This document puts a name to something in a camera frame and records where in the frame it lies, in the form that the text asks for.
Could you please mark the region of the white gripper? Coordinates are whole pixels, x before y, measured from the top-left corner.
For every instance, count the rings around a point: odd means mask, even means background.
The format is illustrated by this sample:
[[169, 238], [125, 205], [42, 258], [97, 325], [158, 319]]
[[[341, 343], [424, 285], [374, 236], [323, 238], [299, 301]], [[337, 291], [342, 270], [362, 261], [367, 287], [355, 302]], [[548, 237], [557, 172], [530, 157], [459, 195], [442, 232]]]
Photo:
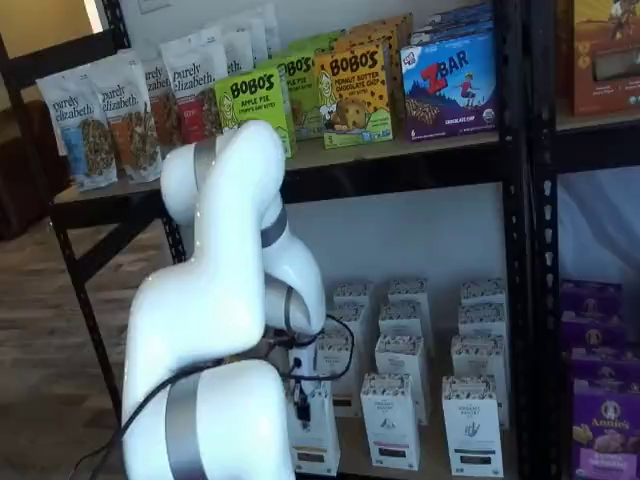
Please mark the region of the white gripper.
[[[288, 375], [294, 381], [317, 381], [317, 347], [308, 344], [295, 347], [289, 351]], [[301, 383], [295, 383], [293, 387], [293, 403], [295, 415], [300, 422], [309, 422], [311, 418], [310, 404]]]

